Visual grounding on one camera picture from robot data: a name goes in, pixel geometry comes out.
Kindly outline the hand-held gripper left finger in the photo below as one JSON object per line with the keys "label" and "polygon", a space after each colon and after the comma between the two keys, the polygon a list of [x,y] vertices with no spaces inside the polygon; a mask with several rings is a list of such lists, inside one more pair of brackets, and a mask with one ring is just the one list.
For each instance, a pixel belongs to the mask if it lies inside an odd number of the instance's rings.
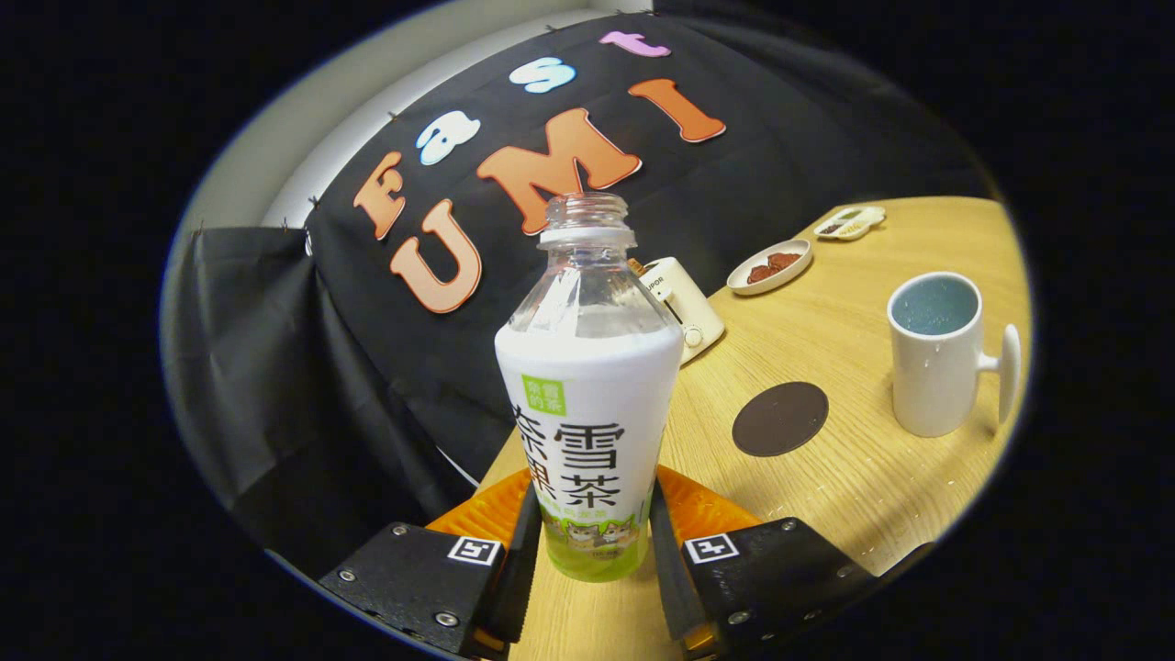
{"label": "hand-held gripper left finger", "polygon": [[391,522],[318,578],[318,593],[449,660],[505,660],[521,640],[540,541],[517,470],[428,526]]}

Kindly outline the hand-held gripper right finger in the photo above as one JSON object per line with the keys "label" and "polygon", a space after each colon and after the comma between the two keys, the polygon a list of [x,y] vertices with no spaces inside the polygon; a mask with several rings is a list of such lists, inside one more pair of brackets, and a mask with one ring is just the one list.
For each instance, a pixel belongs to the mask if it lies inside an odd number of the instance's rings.
{"label": "hand-held gripper right finger", "polygon": [[650,514],[662,608],[685,660],[763,653],[886,582],[795,515],[763,522],[672,468],[657,468]]}

